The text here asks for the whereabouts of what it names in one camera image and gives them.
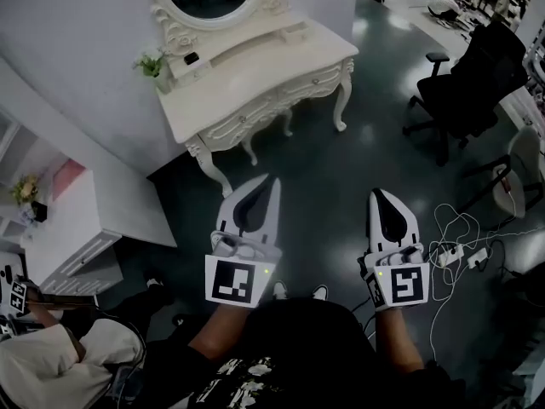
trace black t-shirt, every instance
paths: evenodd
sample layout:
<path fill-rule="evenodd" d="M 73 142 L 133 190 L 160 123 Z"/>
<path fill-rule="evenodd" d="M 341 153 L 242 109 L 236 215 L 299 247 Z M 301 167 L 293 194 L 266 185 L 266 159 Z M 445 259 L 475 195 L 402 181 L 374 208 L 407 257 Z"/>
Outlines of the black t-shirt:
<path fill-rule="evenodd" d="M 448 407 L 446 375 L 389 371 L 354 316 L 331 302 L 259 307 L 219 366 L 175 338 L 157 348 L 146 360 L 142 407 L 168 407 L 190 393 L 192 409 Z"/>

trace table drawer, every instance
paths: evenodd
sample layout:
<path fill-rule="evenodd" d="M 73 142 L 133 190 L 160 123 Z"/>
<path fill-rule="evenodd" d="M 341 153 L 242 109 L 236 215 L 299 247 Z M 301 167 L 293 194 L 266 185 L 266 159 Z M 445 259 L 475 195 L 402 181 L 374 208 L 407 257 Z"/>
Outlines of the table drawer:
<path fill-rule="evenodd" d="M 257 121 L 270 114 L 277 99 L 275 89 L 260 95 L 229 117 L 200 132 L 199 136 L 211 151 L 228 150 L 236 146 Z"/>
<path fill-rule="evenodd" d="M 53 276 L 43 285 L 41 291 L 43 294 L 55 296 L 94 296 L 107 290 L 118 281 L 120 280 L 92 280 L 78 277 L 62 279 Z"/>
<path fill-rule="evenodd" d="M 75 275 L 87 263 L 92 261 L 102 251 L 111 247 L 119 239 L 121 239 L 121 235 L 115 233 L 99 233 L 61 265 L 58 273 L 63 274 L 66 277 Z"/>
<path fill-rule="evenodd" d="M 342 62 L 339 62 L 280 85 L 278 97 L 280 100 L 284 100 L 329 95 L 341 82 L 341 75 Z"/>

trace white chair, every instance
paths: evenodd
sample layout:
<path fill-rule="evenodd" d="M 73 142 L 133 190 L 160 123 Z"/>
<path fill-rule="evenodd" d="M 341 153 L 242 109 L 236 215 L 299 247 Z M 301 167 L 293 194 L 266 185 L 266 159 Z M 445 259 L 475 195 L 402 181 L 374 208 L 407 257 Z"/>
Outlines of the white chair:
<path fill-rule="evenodd" d="M 489 164 L 482 165 L 464 173 L 463 177 L 474 176 L 478 173 L 491 171 L 491 180 L 482 190 L 476 193 L 465 205 L 459 208 L 462 213 L 481 200 L 487 193 L 492 193 L 500 209 L 509 214 L 509 218 L 498 224 L 496 229 L 502 228 L 514 218 L 524 218 L 526 212 L 543 198 L 542 177 L 539 171 L 540 139 L 536 131 L 530 126 L 519 130 L 509 143 L 508 154 Z M 513 170 L 513 162 L 522 164 L 524 179 Z M 527 200 L 526 193 L 535 192 L 531 200 Z"/>

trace carved table leg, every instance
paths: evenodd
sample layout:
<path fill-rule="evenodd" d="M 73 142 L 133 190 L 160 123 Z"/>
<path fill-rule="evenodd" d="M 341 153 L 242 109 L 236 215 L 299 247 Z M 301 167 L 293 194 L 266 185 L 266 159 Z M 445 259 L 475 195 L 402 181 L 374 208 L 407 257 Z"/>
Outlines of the carved table leg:
<path fill-rule="evenodd" d="M 187 140 L 186 147 L 189 153 L 197 159 L 198 165 L 205 175 L 210 179 L 218 181 L 223 190 L 223 197 L 232 193 L 231 185 L 225 175 L 212 162 L 212 152 L 206 147 L 203 140 L 198 135 Z"/>
<path fill-rule="evenodd" d="M 247 152 L 248 155 L 250 156 L 250 159 L 252 160 L 252 165 L 256 166 L 257 165 L 257 156 L 255 155 L 254 150 L 252 149 L 252 136 L 253 135 L 254 134 L 249 133 L 240 142 L 240 144 L 242 145 L 242 148 L 244 149 L 244 151 Z"/>
<path fill-rule="evenodd" d="M 282 112 L 282 115 L 284 116 L 284 135 L 288 136 L 288 138 L 290 136 L 293 136 L 293 132 L 290 130 L 290 123 L 291 123 L 291 119 L 293 118 L 293 112 L 291 111 L 291 109 L 286 109 L 284 112 Z"/>
<path fill-rule="evenodd" d="M 333 123 L 340 132 L 347 128 L 347 125 L 342 121 L 342 113 L 347 106 L 348 99 L 350 99 L 350 94 L 352 94 L 352 79 L 350 78 L 350 73 L 353 71 L 353 68 L 354 64 L 352 60 L 345 64 L 345 70 L 341 80 L 341 90 L 339 91 L 339 97 L 337 98 L 335 111 L 333 112 Z"/>

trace white sneaker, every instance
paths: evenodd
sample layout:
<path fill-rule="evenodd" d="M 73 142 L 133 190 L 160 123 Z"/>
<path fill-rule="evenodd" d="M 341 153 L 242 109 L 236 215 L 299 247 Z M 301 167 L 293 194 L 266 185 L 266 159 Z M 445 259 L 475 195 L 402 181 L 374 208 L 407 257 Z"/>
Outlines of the white sneaker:
<path fill-rule="evenodd" d="M 313 291 L 314 300 L 327 300 L 328 289 L 326 285 L 317 286 Z"/>
<path fill-rule="evenodd" d="M 272 296 L 275 300 L 285 300 L 288 298 L 288 288 L 286 288 L 286 285 L 282 280 L 279 280 L 274 284 Z"/>

